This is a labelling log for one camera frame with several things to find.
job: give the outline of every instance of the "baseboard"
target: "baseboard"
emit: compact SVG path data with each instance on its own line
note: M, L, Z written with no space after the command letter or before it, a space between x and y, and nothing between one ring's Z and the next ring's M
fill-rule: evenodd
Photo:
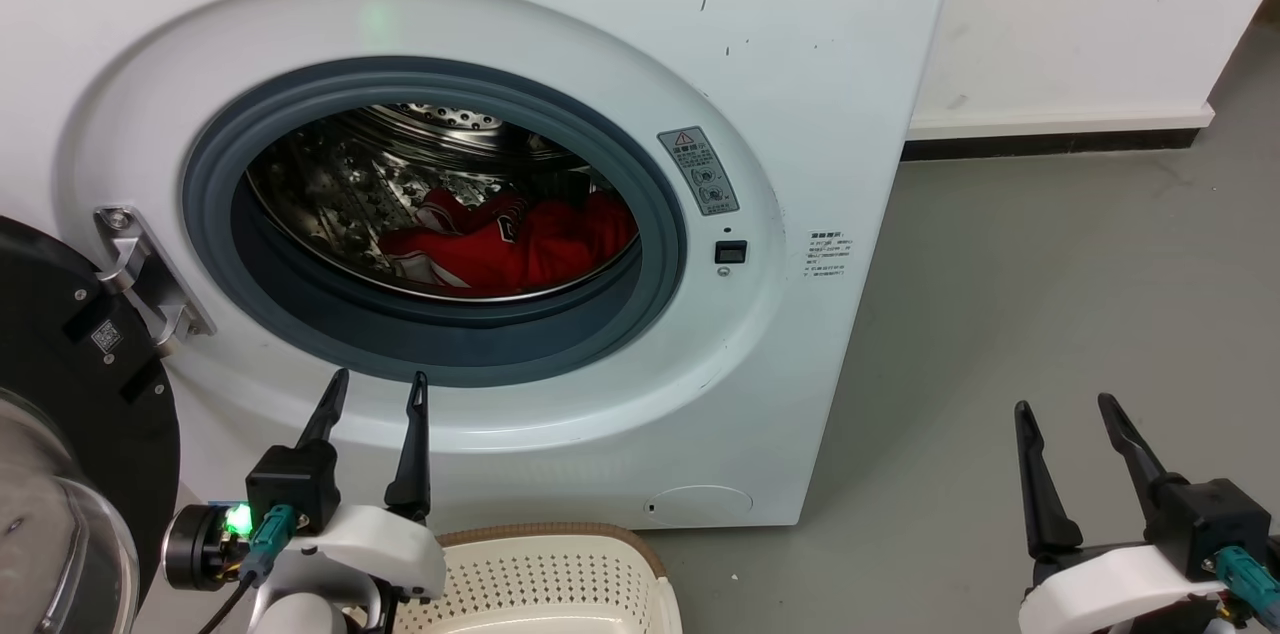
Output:
M1079 134L1106 132L1147 132L1203 129L1213 119L1208 104L1198 109L1166 111L1119 111L1102 114L1047 114L1000 118L923 118L911 119L908 141L964 140L987 137L1028 137L1037 134Z
M1262 0L1257 14L1253 14L1253 23L1280 29L1280 0Z
M923 140L902 145L902 161L1042 156L1091 151L1142 151L1187 149L1201 129L1151 129L1147 132L1078 132L1027 134L1020 137L965 137Z

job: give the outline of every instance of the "laundry basket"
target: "laundry basket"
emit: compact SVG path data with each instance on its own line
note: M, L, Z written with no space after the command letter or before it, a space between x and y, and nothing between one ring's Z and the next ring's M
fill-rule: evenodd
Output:
M607 524L530 524L440 537L444 597L402 605L396 634L681 634L658 555Z

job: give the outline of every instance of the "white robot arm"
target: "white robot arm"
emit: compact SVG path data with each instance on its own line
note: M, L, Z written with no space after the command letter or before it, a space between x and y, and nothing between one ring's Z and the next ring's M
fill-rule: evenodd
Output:
M444 549L431 530L381 507L342 505L316 537L296 537L257 589L251 634L346 634L339 610L383 619L378 581L413 598L444 594Z
M211 631L251 588L251 634L389 633L397 603L443 597L444 551L430 511L426 377L410 392L408 432L387 507L340 503L329 430L342 415L348 374L339 370L293 447L275 446L246 478L247 502L186 507L164 543L174 588L237 590L205 626Z
M1014 410L1033 587L1019 610L1023 634L1201 634L1257 617L1280 630L1280 544L1271 515L1229 479L1190 484L1161 466L1111 394L1098 407L1138 493L1144 542L1082 547L1044 464L1028 402Z

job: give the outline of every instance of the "sticker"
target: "sticker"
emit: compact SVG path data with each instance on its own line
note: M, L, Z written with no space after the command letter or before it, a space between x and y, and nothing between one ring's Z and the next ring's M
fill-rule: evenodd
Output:
M115 348L115 345L124 341L124 334L120 334L120 330L115 328L115 324L111 324L111 320L108 319L106 321L99 324L97 329L93 330L90 338L93 339L97 348L102 350L102 354L108 354Z
M684 172L703 216L737 211L733 186L701 127L659 133L658 142Z
M804 257L804 275L844 277L849 257L854 255L854 240L845 238L844 232L823 229L809 232L809 248Z

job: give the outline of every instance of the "qr code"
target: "qr code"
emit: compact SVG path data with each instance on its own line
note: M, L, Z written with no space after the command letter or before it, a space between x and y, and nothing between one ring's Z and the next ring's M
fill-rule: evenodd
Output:
M115 324L111 324L110 319L102 321L102 325L95 329L90 337L97 345L97 348L102 350L102 354L110 352L115 348L115 345L124 339L124 334L120 334L120 330L115 328Z

